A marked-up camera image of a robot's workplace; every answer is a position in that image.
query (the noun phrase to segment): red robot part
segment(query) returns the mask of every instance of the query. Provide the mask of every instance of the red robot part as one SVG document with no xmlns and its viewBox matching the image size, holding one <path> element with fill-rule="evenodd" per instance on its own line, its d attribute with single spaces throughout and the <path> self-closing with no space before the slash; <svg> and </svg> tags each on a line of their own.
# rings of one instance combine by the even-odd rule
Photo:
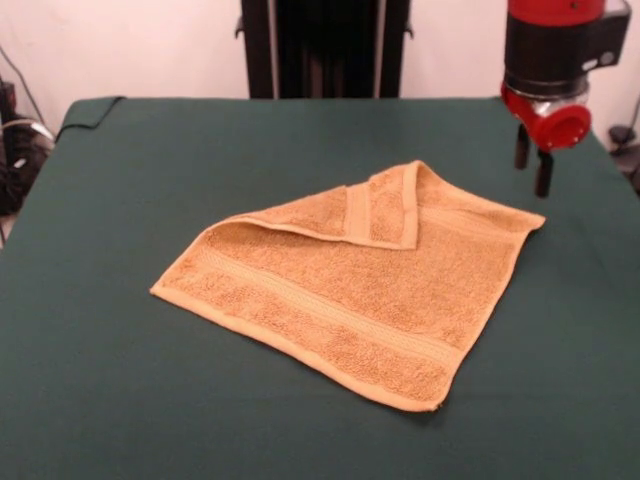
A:
<svg viewBox="0 0 640 480">
<path fill-rule="evenodd" d="M 520 21 L 545 27 L 567 27 L 596 20 L 605 0 L 509 0 L 509 13 Z"/>
<path fill-rule="evenodd" d="M 504 85 L 502 99 L 509 111 L 520 119 L 533 142 L 545 152 L 573 147 L 589 133 L 591 113 L 582 105 L 567 105 L 549 115 L 538 115 L 531 100 Z"/>
</svg>

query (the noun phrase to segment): towel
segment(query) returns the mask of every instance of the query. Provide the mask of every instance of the towel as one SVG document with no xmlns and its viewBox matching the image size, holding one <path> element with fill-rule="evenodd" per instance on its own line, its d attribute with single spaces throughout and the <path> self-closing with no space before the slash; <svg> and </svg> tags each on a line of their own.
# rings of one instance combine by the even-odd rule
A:
<svg viewBox="0 0 640 480">
<path fill-rule="evenodd" d="M 370 400 L 432 411 L 543 223 L 415 161 L 209 227 L 151 293 Z"/>
</svg>

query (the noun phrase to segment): white wall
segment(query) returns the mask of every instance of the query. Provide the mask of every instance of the white wall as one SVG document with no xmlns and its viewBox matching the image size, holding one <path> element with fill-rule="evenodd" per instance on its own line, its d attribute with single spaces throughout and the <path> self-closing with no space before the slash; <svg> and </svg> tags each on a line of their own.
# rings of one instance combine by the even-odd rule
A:
<svg viewBox="0 0 640 480">
<path fill-rule="evenodd" d="M 405 44 L 402 95 L 496 95 L 506 3 L 413 0 L 416 38 Z M 640 0 L 631 3 L 621 65 L 591 75 L 601 139 L 612 123 L 628 121 L 640 94 Z M 246 98 L 243 39 L 233 38 L 239 15 L 240 0 L 0 0 L 0 43 L 55 129 L 78 98 Z M 1 59 L 0 73 L 15 80 Z M 33 114 L 24 96 L 19 102 Z"/>
<path fill-rule="evenodd" d="M 78 98 L 246 98 L 239 16 L 240 0 L 0 0 L 0 43 L 57 128 Z"/>
</svg>

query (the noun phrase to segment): table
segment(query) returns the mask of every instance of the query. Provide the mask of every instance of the table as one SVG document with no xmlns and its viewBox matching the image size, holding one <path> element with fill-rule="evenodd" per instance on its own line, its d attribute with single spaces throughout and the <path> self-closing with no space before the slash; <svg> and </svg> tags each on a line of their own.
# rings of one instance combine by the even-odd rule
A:
<svg viewBox="0 0 640 480">
<path fill-rule="evenodd" d="M 551 196 L 498 99 L 103 98 L 0 254 L 0 478 L 638 478 L 640 204 L 593 137 Z M 546 215 L 434 414 L 152 297 L 206 226 L 412 159 Z"/>
</svg>

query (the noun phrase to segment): green tablecloth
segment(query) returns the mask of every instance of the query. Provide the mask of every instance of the green tablecloth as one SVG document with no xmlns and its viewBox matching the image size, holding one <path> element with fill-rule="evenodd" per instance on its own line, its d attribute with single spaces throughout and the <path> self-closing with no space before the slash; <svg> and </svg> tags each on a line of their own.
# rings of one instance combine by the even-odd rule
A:
<svg viewBox="0 0 640 480">
<path fill-rule="evenodd" d="M 593 138 L 540 200 L 497 99 L 100 99 L 65 125 L 0 254 L 0 478 L 640 478 L 640 204 Z M 548 217 L 435 414 L 148 293 L 217 220 L 415 158 Z"/>
</svg>

